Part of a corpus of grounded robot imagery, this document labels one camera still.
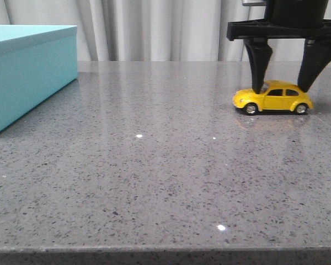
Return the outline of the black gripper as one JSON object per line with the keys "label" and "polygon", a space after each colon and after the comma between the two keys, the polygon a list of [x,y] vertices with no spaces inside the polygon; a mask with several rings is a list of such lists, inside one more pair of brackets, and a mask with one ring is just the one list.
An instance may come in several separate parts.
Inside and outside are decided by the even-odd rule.
{"label": "black gripper", "polygon": [[260,93],[273,50],[268,39],[306,39],[297,85],[307,92],[331,62],[331,19],[328,1],[266,1],[263,19],[229,22],[227,39],[244,39],[252,89]]}

